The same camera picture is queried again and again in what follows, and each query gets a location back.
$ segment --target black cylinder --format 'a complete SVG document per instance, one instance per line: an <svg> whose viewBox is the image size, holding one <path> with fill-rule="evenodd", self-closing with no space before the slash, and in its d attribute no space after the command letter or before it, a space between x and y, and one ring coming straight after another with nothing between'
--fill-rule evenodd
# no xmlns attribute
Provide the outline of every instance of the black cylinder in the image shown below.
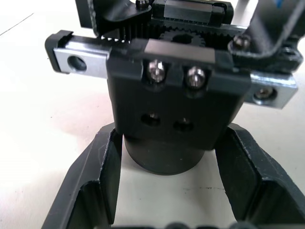
<svg viewBox="0 0 305 229"><path fill-rule="evenodd" d="M203 157L200 149L125 136L129 155L141 167L158 175L175 175L193 168Z"/></svg>

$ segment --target white floor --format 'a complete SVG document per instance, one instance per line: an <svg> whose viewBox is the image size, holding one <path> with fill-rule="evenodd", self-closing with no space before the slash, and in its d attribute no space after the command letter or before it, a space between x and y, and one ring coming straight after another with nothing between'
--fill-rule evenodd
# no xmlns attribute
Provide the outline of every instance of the white floor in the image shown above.
<svg viewBox="0 0 305 229"><path fill-rule="evenodd" d="M255 3L234 22L249 23ZM41 228L71 163L113 121L104 79L53 72L44 41L61 29L93 35L80 28L73 0L0 3L1 229ZM299 48L305 54L304 40ZM304 73L303 65L295 74L299 92L283 110L245 104L234 122L305 193ZM161 228L173 221L190 227L234 221L214 152L186 173L161 177L143 171L124 151L115 224Z"/></svg>

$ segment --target bolt head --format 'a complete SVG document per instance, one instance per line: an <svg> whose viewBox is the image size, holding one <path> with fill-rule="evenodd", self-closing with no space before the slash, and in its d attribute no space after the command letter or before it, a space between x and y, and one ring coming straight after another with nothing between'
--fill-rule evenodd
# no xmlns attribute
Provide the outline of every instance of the bolt head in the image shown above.
<svg viewBox="0 0 305 229"><path fill-rule="evenodd" d="M147 9L149 6L149 0L136 0L135 6L137 9Z"/></svg>
<svg viewBox="0 0 305 229"><path fill-rule="evenodd" d="M233 38L234 46L237 49L245 50L250 47L251 44L251 37L248 35L237 35Z"/></svg>
<svg viewBox="0 0 305 229"><path fill-rule="evenodd" d="M154 60L148 64L148 77L154 83L160 83L165 79L165 68L161 61Z"/></svg>
<svg viewBox="0 0 305 229"><path fill-rule="evenodd" d="M192 89L200 89L205 83L205 72L204 70L193 67L187 72L186 84Z"/></svg>
<svg viewBox="0 0 305 229"><path fill-rule="evenodd" d="M274 93L274 89L272 87L263 87L259 89L255 94L256 99L265 100L269 99Z"/></svg>

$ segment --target mounting hole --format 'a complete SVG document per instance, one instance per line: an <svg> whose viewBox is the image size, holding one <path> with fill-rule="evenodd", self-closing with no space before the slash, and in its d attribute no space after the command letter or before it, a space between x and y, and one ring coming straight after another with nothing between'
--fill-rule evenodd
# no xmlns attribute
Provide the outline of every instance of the mounting hole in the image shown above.
<svg viewBox="0 0 305 229"><path fill-rule="evenodd" d="M276 99L277 91L272 87L262 87L257 90L253 95L253 100L258 105L269 104L271 101Z"/></svg>
<svg viewBox="0 0 305 229"><path fill-rule="evenodd" d="M80 57L70 56L68 58L68 65L71 69L77 72L84 72L87 70L87 65Z"/></svg>
<svg viewBox="0 0 305 229"><path fill-rule="evenodd" d="M143 114L141 121L148 126L159 126L161 123L160 117L156 113Z"/></svg>
<svg viewBox="0 0 305 229"><path fill-rule="evenodd" d="M189 119L183 118L182 120L176 121L173 124L173 128L178 132L190 132L194 129L194 125Z"/></svg>
<svg viewBox="0 0 305 229"><path fill-rule="evenodd" d="M193 36L189 34L181 34L173 37L172 42L180 44L190 44L192 42Z"/></svg>

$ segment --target black plastic bracket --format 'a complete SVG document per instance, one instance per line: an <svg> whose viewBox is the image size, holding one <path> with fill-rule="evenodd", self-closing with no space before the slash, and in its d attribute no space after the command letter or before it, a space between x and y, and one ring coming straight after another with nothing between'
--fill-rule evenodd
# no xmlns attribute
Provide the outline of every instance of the black plastic bracket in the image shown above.
<svg viewBox="0 0 305 229"><path fill-rule="evenodd" d="M119 191L122 135L104 126L70 167L43 229L108 228Z"/></svg>
<svg viewBox="0 0 305 229"><path fill-rule="evenodd" d="M237 221L305 224L304 195L247 130L230 124L215 150Z"/></svg>

